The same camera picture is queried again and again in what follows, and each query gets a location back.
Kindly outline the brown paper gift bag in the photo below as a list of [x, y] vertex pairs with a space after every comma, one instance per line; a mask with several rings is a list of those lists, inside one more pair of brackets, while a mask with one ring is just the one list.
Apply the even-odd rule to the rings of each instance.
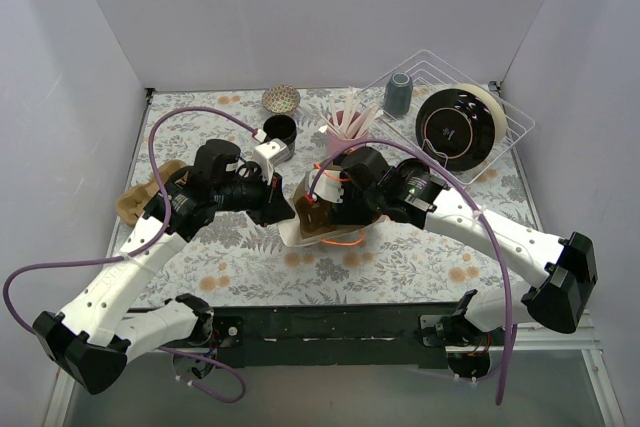
[[331, 243], [384, 219], [367, 207], [361, 191], [335, 164], [323, 172], [315, 187], [313, 201], [310, 201], [308, 189], [319, 169], [320, 165], [316, 164], [306, 173], [288, 199], [295, 216], [278, 224], [280, 238], [287, 247]]

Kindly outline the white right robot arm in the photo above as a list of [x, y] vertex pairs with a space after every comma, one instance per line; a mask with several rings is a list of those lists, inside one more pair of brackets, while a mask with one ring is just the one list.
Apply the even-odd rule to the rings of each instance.
[[522, 226], [490, 210], [470, 206], [463, 193], [416, 158], [391, 166], [372, 147], [338, 158], [351, 193], [349, 209], [362, 207], [397, 223], [456, 240], [520, 276], [493, 291], [470, 290], [452, 314], [426, 327], [449, 345], [475, 344], [510, 324], [537, 322], [572, 334], [597, 283], [594, 247], [579, 232], [567, 238]]

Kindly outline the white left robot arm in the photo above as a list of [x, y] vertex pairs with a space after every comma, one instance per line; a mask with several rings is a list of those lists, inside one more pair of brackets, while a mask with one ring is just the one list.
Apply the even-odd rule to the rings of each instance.
[[196, 153], [193, 165], [169, 176], [144, 208], [120, 254], [59, 313], [41, 313], [33, 323], [47, 355], [89, 393], [110, 387], [126, 365], [174, 341], [193, 347], [210, 343], [211, 307], [182, 294], [139, 317], [127, 315], [157, 273], [218, 212], [244, 212], [259, 226], [294, 216], [284, 198], [275, 167], [290, 157], [279, 139], [256, 146], [253, 158], [240, 161], [240, 148], [212, 139]]

